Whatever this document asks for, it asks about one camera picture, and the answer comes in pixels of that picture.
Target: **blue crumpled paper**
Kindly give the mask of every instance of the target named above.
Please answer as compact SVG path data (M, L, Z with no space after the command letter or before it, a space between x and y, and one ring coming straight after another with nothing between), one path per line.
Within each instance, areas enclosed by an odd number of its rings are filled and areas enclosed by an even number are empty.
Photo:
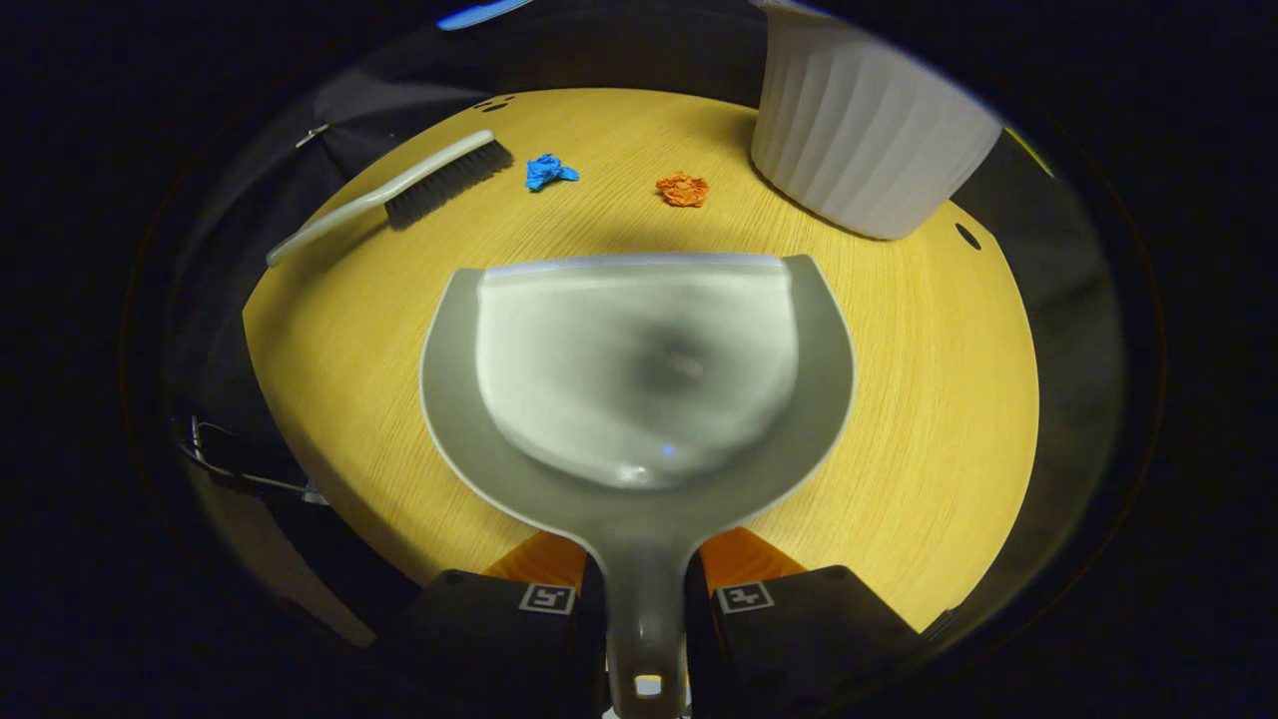
M557 179L576 181L580 176L576 170L565 167L562 160L547 152L528 161L528 180L524 184L528 185L528 189L537 192Z

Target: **round table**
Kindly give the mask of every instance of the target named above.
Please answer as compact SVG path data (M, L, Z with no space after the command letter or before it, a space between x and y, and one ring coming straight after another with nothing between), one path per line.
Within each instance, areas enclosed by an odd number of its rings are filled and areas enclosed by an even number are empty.
M422 342L455 268L803 253L847 317L856 397L822 470L748 526L808 567L847 566L916 630L962 602L1006 540L1034 462L1038 377L1012 273L996 239L950 202L896 241L808 212L754 171L754 121L749 107L663 92L500 96L405 140L320 209L478 129L516 158L405 231L366 213L268 269L244 308L276 423L367 543L426 584L446 568L479 571L534 533L454 476L422 418ZM543 152L581 179L529 192L524 161ZM709 181L703 207L663 203L654 183L675 171Z

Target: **black bristles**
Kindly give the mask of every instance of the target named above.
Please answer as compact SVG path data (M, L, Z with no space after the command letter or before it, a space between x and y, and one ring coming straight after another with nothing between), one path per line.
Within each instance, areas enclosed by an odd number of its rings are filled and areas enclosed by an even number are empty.
M510 149L496 139L458 157L426 175L413 186L386 202L391 227L403 230L422 217L515 162Z

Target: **dark background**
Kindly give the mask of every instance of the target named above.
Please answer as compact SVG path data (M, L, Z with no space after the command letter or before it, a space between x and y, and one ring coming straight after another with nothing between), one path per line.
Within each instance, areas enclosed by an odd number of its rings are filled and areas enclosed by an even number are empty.
M1123 198L1167 326L1164 423L1113 543L1042 619L896 697L892 714L1240 716L1272 704L1260 512L1273 453L1260 441L1274 425L1261 344L1273 231L1256 203L1272 197L1260 130L1275 121L1260 106L1273 45L1259 8L843 8L990 96L1036 97ZM121 423L116 345L148 222L227 117L268 117L290 98L281 82L300 91L441 13L229 0L6 14L19 518L0 711L358 715L364 678L225 559L188 547L189 527L171 525L181 508L135 471L130 442L144 438Z

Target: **blue object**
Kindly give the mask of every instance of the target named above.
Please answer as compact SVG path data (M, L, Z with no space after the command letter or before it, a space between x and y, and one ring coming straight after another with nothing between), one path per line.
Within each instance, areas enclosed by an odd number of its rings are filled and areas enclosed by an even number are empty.
M576 174L576 170L565 167L558 157L547 152L535 160L528 161L528 181L524 184L528 189L537 192L557 179L576 181L580 178L581 175Z
M442 31L450 31L477 26L484 20L491 20L497 15L521 8L532 1L533 0L500 0L498 3L489 3L487 5L475 5L473 8L452 13L442 20L436 22L435 27Z

